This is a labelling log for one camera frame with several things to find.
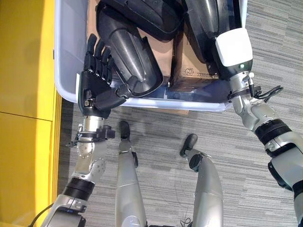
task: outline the yellow cabinet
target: yellow cabinet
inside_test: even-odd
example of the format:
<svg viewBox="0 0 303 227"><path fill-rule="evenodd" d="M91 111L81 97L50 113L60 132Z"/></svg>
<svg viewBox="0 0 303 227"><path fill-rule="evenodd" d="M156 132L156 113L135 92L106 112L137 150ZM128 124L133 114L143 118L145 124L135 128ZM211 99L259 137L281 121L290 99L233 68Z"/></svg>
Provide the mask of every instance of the yellow cabinet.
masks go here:
<svg viewBox="0 0 303 227"><path fill-rule="evenodd" d="M54 1L0 1L0 112L53 119Z"/></svg>
<svg viewBox="0 0 303 227"><path fill-rule="evenodd" d="M57 196L53 28L53 0L0 0L0 227L28 226Z"/></svg>
<svg viewBox="0 0 303 227"><path fill-rule="evenodd" d="M48 195L52 122L0 113L0 220L27 226Z"/></svg>

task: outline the brown cardboard box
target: brown cardboard box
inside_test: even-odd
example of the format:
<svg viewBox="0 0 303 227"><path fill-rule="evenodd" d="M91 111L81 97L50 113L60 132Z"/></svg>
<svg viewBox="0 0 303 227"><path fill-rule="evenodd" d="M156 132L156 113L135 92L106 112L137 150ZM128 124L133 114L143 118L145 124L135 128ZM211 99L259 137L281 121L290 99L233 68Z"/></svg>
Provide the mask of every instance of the brown cardboard box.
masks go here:
<svg viewBox="0 0 303 227"><path fill-rule="evenodd" d="M183 32L176 36L174 58L175 65L170 79L173 91L190 92L218 79L215 66L203 64L198 60Z"/></svg>

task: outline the white plastic bin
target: white plastic bin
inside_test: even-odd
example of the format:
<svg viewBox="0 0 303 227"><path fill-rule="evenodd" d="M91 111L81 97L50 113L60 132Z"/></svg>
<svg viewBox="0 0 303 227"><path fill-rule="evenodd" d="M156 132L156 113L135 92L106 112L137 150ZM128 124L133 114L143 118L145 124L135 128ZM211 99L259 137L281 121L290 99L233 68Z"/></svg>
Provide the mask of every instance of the white plastic bin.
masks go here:
<svg viewBox="0 0 303 227"><path fill-rule="evenodd" d="M59 94L76 103L76 74L83 69L86 50L87 0L55 1L55 84ZM197 111L224 111L231 104L217 81L192 93L169 92L165 86L144 98L130 98L123 105Z"/></svg>

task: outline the cable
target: cable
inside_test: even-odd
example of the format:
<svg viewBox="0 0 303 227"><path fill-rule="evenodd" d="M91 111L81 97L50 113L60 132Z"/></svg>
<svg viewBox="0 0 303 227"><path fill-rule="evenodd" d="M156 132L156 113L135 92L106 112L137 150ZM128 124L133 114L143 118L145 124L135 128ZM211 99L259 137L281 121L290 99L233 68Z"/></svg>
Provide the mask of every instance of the cable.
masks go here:
<svg viewBox="0 0 303 227"><path fill-rule="evenodd" d="M180 224L182 227L185 227L186 224L190 224L191 219L190 218L185 218L184 221L180 220Z"/></svg>
<svg viewBox="0 0 303 227"><path fill-rule="evenodd" d="M53 203L51 205L49 205L48 207L46 207L43 211L41 211L40 213L37 214L37 216L34 218L34 220L32 221L32 223L30 223L30 225L28 227L34 227L35 222L38 220L38 218L48 209L50 209L52 207Z"/></svg>
<svg viewBox="0 0 303 227"><path fill-rule="evenodd" d="M276 94L278 94L282 90L283 90L283 87L281 87L279 85L279 86L274 87L273 89L271 89L270 91L268 91L264 94L262 94L262 91L259 90L259 91L256 92L254 97L256 99L264 99L264 102L267 103L272 96L275 96Z"/></svg>

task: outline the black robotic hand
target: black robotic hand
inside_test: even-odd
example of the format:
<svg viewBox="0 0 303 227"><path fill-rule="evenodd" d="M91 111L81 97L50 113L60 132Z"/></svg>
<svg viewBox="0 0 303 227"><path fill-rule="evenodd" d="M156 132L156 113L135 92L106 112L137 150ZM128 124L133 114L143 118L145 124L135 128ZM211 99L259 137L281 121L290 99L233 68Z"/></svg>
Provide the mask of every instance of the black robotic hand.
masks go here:
<svg viewBox="0 0 303 227"><path fill-rule="evenodd" d="M96 41L97 37L91 34L79 80L78 105L83 115L107 118L112 108L123 104L132 96L137 77L130 77L119 88L111 88L112 67L115 62L110 49L104 48L103 41L98 41L94 51Z"/></svg>

